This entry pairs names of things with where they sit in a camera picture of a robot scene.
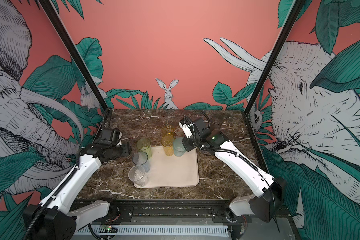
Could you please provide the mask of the left black frame post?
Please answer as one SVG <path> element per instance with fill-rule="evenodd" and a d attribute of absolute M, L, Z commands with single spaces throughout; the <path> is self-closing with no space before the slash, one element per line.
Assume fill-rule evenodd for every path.
<path fill-rule="evenodd" d="M 60 39 L 64 43 L 66 49 L 70 53 L 71 57 L 74 60 L 74 63 L 77 65 L 79 72 L 82 74 L 86 82 L 88 83 L 89 87 L 93 91 L 96 99 L 99 101 L 99 104 L 102 110 L 106 110 L 108 105 L 104 98 L 102 97 L 97 85 L 95 84 L 92 75 L 87 68 L 82 56 L 80 55 L 76 45 L 73 43 L 73 40 L 69 33 L 67 32 L 66 27 L 64 26 L 63 22 L 61 21 L 55 6 L 52 4 L 51 1 L 47 0 L 40 0 L 38 1 L 46 13 L 47 17 L 49 18 L 50 22 L 52 23 L 53 27 L 55 28 L 56 32 L 58 33 Z"/>

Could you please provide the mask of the light green ribbed glass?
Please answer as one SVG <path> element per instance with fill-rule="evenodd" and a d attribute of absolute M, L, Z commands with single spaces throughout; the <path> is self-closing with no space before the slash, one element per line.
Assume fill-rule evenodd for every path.
<path fill-rule="evenodd" d="M 144 152 L 148 155 L 148 159 L 152 158 L 151 140 L 148 138 L 142 138 L 136 143 L 137 149 L 140 152 Z"/>

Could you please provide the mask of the dark smoked glass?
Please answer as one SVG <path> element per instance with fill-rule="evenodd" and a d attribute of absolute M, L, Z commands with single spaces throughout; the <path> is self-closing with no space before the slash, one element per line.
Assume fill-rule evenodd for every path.
<path fill-rule="evenodd" d="M 220 130 L 224 122 L 223 116 L 213 116 L 211 119 L 211 129 Z"/>

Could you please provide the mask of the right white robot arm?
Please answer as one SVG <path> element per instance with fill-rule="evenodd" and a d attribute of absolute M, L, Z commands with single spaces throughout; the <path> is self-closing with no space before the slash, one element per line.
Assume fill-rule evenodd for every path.
<path fill-rule="evenodd" d="M 257 167 L 223 132 L 211 130 L 202 118 L 192 121 L 185 116 L 179 126 L 186 135 L 182 143 L 187 152 L 197 148 L 211 153 L 230 167 L 253 192 L 233 199 L 228 212 L 234 216 L 254 215 L 263 222 L 270 222 L 284 203 L 287 182 Z"/>

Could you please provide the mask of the right black frame post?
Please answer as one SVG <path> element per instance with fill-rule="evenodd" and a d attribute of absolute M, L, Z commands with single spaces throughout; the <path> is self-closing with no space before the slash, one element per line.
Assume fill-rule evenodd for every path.
<path fill-rule="evenodd" d="M 304 4 L 305 4 L 305 1 L 303 1 L 303 0 L 297 0 L 297 1 L 293 2 L 292 7 L 289 11 L 288 17 L 282 27 L 282 30 L 281 30 L 279 37 L 274 45 L 273 50 L 271 51 L 269 59 L 266 62 L 265 68 L 262 70 L 260 79 L 257 82 L 257 85 L 254 89 L 254 92 L 250 98 L 250 101 L 249 101 L 246 109 L 244 110 L 245 117 L 249 115 L 250 110 L 255 103 L 256 97 L 259 95 L 263 84 L 265 83 L 266 79 L 268 78 L 268 76 L 272 70 L 272 67 L 274 66 L 274 63 L 276 62 L 278 55 L 283 48 L 283 44 L 286 41 L 286 39 L 288 38 L 289 33 L 291 32 L 291 29 L 292 29 L 293 25 L 295 24 L 295 21 L 299 15 L 301 9 L 303 8 Z"/>

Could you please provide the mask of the black front rail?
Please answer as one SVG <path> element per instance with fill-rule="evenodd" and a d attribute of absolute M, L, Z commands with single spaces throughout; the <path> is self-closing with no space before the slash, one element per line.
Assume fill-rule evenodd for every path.
<path fill-rule="evenodd" d="M 110 203 L 107 215 L 94 220 L 102 224 L 130 223 L 132 218 L 142 217 L 206 217 L 214 223 L 230 223 L 227 200 L 102 200 Z"/>

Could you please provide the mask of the clear glass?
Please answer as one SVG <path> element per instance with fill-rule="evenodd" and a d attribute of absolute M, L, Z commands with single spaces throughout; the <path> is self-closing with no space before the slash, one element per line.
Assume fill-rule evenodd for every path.
<path fill-rule="evenodd" d="M 133 166 L 129 170 L 129 179 L 140 187 L 144 187 L 148 183 L 147 173 L 142 166 Z"/>

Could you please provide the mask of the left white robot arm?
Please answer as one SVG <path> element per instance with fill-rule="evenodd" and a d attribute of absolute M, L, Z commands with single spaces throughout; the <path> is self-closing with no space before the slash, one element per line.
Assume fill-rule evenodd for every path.
<path fill-rule="evenodd" d="M 130 155 L 130 145 L 121 138 L 119 129 L 102 128 L 92 144 L 78 151 L 76 164 L 58 186 L 39 204 L 24 210 L 25 240 L 70 240 L 76 231 L 108 215 L 110 203 L 103 200 L 74 211 L 71 206 L 101 166 Z"/>

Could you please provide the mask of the beige square tray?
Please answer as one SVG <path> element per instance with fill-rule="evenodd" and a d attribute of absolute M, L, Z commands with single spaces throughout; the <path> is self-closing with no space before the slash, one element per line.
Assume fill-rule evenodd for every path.
<path fill-rule="evenodd" d="M 153 157 L 143 188 L 195 187 L 199 183 L 197 151 L 185 152 L 181 157 L 166 156 L 162 147 L 151 147 Z"/>

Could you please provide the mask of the yellow glass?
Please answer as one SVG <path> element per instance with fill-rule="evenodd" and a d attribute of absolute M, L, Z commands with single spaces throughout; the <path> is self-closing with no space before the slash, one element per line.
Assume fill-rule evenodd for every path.
<path fill-rule="evenodd" d="M 162 127 L 161 132 L 162 132 L 162 137 L 174 136 L 174 128 L 170 125 L 166 125 Z"/>

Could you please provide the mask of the grey blue glass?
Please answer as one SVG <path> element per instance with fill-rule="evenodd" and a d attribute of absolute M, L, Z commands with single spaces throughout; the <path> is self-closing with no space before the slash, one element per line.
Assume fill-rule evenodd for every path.
<path fill-rule="evenodd" d="M 151 165 L 149 162 L 149 157 L 145 152 L 138 152 L 133 156 L 133 163 L 136 166 L 141 166 L 144 168 L 145 172 L 149 172 Z"/>

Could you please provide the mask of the frosted teal glass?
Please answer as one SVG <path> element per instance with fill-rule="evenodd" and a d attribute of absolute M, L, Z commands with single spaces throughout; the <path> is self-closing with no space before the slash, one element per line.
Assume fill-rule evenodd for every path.
<path fill-rule="evenodd" d="M 186 149 L 183 145 L 183 137 L 178 137 L 175 138 L 174 142 L 173 142 L 173 150 L 174 150 L 174 155 L 176 157 L 181 157 L 185 154 Z"/>

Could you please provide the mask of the black frame post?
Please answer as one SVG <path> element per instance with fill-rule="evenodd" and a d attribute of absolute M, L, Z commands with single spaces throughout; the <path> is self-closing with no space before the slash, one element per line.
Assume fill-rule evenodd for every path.
<path fill-rule="evenodd" d="M 257 85 L 254 89 L 254 92 L 250 98 L 250 101 L 249 101 L 246 109 L 244 110 L 245 117 L 249 115 L 250 110 L 255 103 L 256 97 L 259 95 L 263 84 L 265 83 L 266 79 L 268 78 L 268 76 L 272 70 L 272 67 L 274 66 L 274 63 L 276 62 L 278 55 L 283 48 L 283 44 L 286 41 L 286 39 L 288 38 L 289 33 L 291 32 L 291 29 L 292 29 L 293 25 L 295 24 L 295 21 L 299 15 L 301 9 L 303 8 L 304 4 L 305 4 L 305 1 L 303 1 L 303 0 L 297 0 L 297 1 L 293 2 L 292 7 L 289 11 L 288 17 L 282 27 L 282 30 L 281 30 L 279 37 L 274 45 L 273 50 L 271 51 L 269 59 L 266 62 L 265 68 L 262 70 L 260 79 L 257 82 Z"/>
<path fill-rule="evenodd" d="M 80 55 L 76 45 L 73 43 L 73 40 L 69 33 L 67 32 L 66 27 L 64 26 L 63 22 L 61 21 L 55 6 L 52 4 L 51 1 L 47 0 L 40 0 L 38 1 L 46 13 L 47 17 L 49 18 L 50 22 L 52 23 L 53 27 L 55 28 L 56 32 L 58 33 L 60 39 L 64 43 L 66 49 L 70 53 L 71 57 L 74 60 L 74 63 L 77 65 L 79 72 L 82 74 L 86 82 L 88 83 L 89 87 L 93 91 L 96 99 L 99 101 L 99 104 L 102 110 L 106 110 L 108 105 L 104 98 L 102 97 L 97 85 L 95 84 L 92 75 L 87 68 L 82 56 Z"/>

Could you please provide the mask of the amber tall glass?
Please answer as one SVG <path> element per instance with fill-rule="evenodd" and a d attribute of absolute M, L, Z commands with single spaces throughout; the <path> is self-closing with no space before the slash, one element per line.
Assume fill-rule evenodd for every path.
<path fill-rule="evenodd" d="M 174 154 L 174 144 L 175 138 L 171 135 L 164 136 L 161 140 L 161 144 L 163 146 L 164 152 L 166 156 L 172 156 Z"/>

